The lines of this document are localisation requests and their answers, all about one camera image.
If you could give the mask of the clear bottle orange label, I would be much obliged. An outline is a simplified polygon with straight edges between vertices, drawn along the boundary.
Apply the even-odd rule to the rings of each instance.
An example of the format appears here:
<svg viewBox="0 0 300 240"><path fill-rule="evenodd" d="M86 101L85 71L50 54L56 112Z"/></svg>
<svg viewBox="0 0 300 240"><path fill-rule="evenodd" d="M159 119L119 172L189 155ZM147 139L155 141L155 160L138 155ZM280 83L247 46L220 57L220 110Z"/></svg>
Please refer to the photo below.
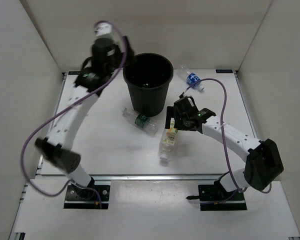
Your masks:
<svg viewBox="0 0 300 240"><path fill-rule="evenodd" d="M171 118L168 124L168 129L164 129L159 144L159 158L161 161L169 161L173 151L176 148L177 139L178 129L176 128L175 119Z"/></svg>

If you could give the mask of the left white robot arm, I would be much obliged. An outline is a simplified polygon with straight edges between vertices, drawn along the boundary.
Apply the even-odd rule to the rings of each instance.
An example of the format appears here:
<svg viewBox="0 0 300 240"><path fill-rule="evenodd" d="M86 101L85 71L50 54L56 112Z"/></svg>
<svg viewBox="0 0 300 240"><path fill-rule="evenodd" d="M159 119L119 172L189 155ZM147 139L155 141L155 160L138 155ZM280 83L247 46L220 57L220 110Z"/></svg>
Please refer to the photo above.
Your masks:
<svg viewBox="0 0 300 240"><path fill-rule="evenodd" d="M136 61L128 37L125 35L122 40L124 51L111 38L104 36L95 40L91 56L83 62L73 83L68 108L58 116L50 132L35 141L44 159L68 177L83 200L93 198L94 180L81 166L81 156L72 147L80 126L103 89L115 78L119 69Z"/></svg>

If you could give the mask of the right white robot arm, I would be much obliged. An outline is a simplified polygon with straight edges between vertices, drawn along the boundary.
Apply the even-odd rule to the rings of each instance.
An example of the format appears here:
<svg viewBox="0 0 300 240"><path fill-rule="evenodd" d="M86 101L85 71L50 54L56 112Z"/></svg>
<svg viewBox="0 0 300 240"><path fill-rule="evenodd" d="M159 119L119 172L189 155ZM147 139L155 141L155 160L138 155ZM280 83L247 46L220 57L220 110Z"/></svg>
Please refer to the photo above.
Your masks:
<svg viewBox="0 0 300 240"><path fill-rule="evenodd" d="M277 144L273 140L251 137L223 123L210 109L198 109L191 96L184 96L167 107L167 126L171 119L174 119L177 130L199 132L213 138L245 163L244 168L229 171L214 182L214 193L220 200L228 199L235 190L249 187L263 191L284 171Z"/></svg>

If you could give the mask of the clear bottle green label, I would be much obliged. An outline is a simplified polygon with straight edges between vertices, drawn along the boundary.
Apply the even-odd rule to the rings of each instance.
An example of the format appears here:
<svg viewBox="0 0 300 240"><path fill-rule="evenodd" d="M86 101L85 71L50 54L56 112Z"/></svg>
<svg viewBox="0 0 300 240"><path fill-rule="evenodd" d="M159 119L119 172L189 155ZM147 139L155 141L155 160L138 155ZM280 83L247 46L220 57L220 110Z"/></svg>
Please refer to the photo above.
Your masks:
<svg viewBox="0 0 300 240"><path fill-rule="evenodd" d="M133 109L124 108L122 115L132 125L142 129L148 135L155 135L158 131L157 123L150 117L145 116Z"/></svg>

